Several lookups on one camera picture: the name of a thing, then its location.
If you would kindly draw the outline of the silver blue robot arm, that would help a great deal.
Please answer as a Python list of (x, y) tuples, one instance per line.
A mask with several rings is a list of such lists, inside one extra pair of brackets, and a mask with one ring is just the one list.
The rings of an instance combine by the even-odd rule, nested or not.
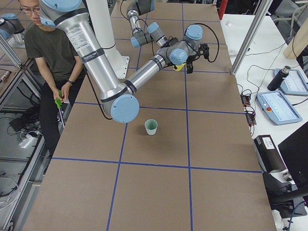
[(132, 37), (130, 41), (134, 48), (141, 47), (152, 42), (155, 42), (160, 48), (163, 48), (173, 46), (176, 42), (178, 42), (177, 38), (167, 38), (156, 22), (149, 25), (144, 22), (144, 29), (142, 28), (142, 19), (140, 16), (152, 12), (154, 9), (154, 0), (134, 0), (128, 6), (126, 15), (132, 30)]
[(105, 52), (88, 23), (89, 12), (80, 0), (41, 0), (39, 2), (41, 21), (64, 31), (81, 58), (97, 86), (101, 90), (104, 111), (119, 123), (128, 123), (136, 118), (139, 102), (134, 93), (157, 72), (170, 65), (180, 66), (196, 55), (203, 37), (199, 25), (190, 25), (182, 40), (170, 45), (157, 23), (151, 23), (147, 32), (139, 27), (137, 20), (143, 14), (154, 10), (152, 0), (135, 0), (127, 8), (127, 17), (134, 47), (152, 41), (160, 49), (144, 66), (131, 77), (120, 82)]

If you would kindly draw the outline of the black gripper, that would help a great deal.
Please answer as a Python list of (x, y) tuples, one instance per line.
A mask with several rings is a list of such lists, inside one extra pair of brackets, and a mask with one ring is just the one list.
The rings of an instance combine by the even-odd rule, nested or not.
[(201, 51), (202, 49), (201, 48), (198, 48), (197, 50), (196, 49), (193, 49), (192, 52), (191, 52), (191, 55), (187, 58), (186, 60), (186, 68), (187, 68), (187, 74), (192, 74), (193, 73), (193, 62), (195, 60), (198, 60), (201, 56)]

